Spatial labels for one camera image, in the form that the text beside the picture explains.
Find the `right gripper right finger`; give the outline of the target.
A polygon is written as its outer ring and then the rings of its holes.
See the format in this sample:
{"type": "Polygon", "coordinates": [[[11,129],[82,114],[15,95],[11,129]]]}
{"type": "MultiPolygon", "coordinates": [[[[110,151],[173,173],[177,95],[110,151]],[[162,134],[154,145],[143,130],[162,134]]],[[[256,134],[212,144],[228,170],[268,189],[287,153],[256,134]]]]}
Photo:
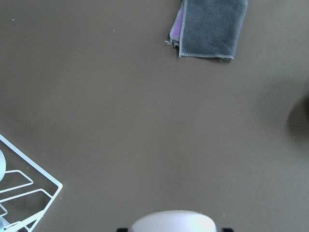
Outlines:
{"type": "Polygon", "coordinates": [[[221,232],[234,232],[232,228],[222,228],[221,232]]]}

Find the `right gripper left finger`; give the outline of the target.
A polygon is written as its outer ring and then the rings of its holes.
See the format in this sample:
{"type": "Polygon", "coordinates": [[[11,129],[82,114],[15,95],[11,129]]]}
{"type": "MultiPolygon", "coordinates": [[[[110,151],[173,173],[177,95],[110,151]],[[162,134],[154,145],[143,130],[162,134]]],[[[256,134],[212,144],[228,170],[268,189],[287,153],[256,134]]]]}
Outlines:
{"type": "Polygon", "coordinates": [[[130,228],[118,228],[116,232],[131,232],[130,228]]]}

